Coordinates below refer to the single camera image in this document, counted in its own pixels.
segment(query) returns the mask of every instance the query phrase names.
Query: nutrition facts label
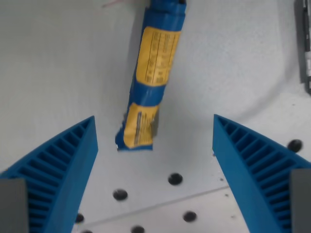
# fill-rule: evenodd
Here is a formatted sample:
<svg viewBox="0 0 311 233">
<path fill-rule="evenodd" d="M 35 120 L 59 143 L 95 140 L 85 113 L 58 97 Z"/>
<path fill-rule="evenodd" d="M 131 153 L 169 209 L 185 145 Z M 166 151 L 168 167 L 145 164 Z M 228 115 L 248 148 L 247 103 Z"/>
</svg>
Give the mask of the nutrition facts label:
<svg viewBox="0 0 311 233">
<path fill-rule="evenodd" d="M 146 113 L 138 112 L 137 127 L 134 139 L 134 145 L 145 145 L 152 143 L 151 122 L 155 116 L 148 116 Z"/>
<path fill-rule="evenodd" d="M 169 79 L 180 32 L 146 27 L 142 36 L 137 81 L 145 85 L 165 85 Z"/>
</svg>

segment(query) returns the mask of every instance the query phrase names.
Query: yellow label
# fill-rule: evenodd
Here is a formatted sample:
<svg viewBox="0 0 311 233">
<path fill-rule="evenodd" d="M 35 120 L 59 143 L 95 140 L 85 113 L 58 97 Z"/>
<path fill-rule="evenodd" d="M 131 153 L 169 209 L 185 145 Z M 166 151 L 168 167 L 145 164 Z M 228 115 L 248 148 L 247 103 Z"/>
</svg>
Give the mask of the yellow label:
<svg viewBox="0 0 311 233">
<path fill-rule="evenodd" d="M 124 129 L 124 143 L 128 148 L 152 144 L 151 123 L 159 106 L 143 107 L 132 103 Z"/>
<path fill-rule="evenodd" d="M 179 36 L 180 32 L 145 28 L 136 70 L 138 82 L 149 86 L 167 83 Z"/>
</svg>

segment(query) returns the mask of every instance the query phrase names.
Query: blue and yellow wrapper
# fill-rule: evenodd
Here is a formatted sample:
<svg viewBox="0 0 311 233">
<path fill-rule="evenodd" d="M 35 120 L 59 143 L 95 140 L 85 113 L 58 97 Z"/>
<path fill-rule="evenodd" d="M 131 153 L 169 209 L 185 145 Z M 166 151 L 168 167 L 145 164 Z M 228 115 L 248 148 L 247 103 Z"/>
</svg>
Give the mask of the blue and yellow wrapper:
<svg viewBox="0 0 311 233">
<path fill-rule="evenodd" d="M 118 150 L 152 150 L 151 124 L 159 110 L 185 20 L 185 0 L 152 0 L 146 8 L 126 118 Z"/>
</svg>

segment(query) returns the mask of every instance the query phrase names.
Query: black object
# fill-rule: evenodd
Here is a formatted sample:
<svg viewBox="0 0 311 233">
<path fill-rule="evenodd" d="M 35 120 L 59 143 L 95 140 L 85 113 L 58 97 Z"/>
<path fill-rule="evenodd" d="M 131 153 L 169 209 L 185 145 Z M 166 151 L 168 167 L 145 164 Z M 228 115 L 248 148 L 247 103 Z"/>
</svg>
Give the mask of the black object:
<svg viewBox="0 0 311 233">
<path fill-rule="evenodd" d="M 178 173 L 173 173 L 169 176 L 169 183 L 171 185 L 179 185 L 183 181 L 183 177 Z"/>
<path fill-rule="evenodd" d="M 122 201 L 127 199 L 128 194 L 124 189 L 117 189 L 113 192 L 113 197 L 118 201 Z"/>
<path fill-rule="evenodd" d="M 307 66 L 307 90 L 311 94 L 311 54 L 310 54 L 310 23 L 309 23 L 309 4 L 304 0 L 303 6 L 303 31 L 305 42 L 305 59 Z"/>
<path fill-rule="evenodd" d="M 142 226 L 134 226 L 131 233 L 145 233 L 145 229 Z"/>
<path fill-rule="evenodd" d="M 27 185 L 24 179 L 0 179 L 0 210 L 0 233 L 29 232 Z"/>
<path fill-rule="evenodd" d="M 308 0 L 304 0 L 303 8 L 303 30 L 305 33 L 305 52 L 310 52 L 310 31 L 309 31 L 309 13 Z"/>
<path fill-rule="evenodd" d="M 287 149 L 295 153 L 299 152 L 301 148 L 302 148 L 302 141 L 299 139 L 294 139 L 290 141 L 289 144 L 287 145 Z"/>
<path fill-rule="evenodd" d="M 186 221 L 186 222 L 194 222 L 196 219 L 197 219 L 197 215 L 195 212 L 193 211 L 187 211 L 184 216 L 183 216 L 183 219 Z"/>
<path fill-rule="evenodd" d="M 290 196 L 291 215 L 288 213 L 287 218 L 292 217 L 292 233 L 310 233 L 311 169 L 294 169 L 291 172 Z"/>
<path fill-rule="evenodd" d="M 75 223 L 82 223 L 83 221 L 84 221 L 84 216 L 81 213 L 78 213 Z"/>
</svg>

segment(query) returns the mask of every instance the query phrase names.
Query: white pegboard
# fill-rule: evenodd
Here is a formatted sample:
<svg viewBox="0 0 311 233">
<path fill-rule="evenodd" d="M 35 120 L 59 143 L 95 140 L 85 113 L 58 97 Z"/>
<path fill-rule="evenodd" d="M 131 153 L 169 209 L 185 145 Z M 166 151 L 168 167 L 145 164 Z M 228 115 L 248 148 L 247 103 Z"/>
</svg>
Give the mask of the white pegboard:
<svg viewBox="0 0 311 233">
<path fill-rule="evenodd" d="M 191 211 L 196 220 L 186 222 L 183 216 Z M 190 197 L 130 216 L 102 222 L 96 226 L 78 226 L 73 233 L 129 233 L 135 226 L 146 233 L 248 233 L 243 216 L 229 188 Z"/>
<path fill-rule="evenodd" d="M 99 153 L 84 226 L 227 186 L 211 156 L 217 113 L 311 159 L 311 97 L 300 83 L 294 0 L 189 0 L 153 152 L 118 153 L 143 0 L 2 0 L 0 170 L 96 117 Z M 178 172 L 178 187 L 167 182 Z M 112 192 L 123 188 L 128 199 Z"/>
</svg>

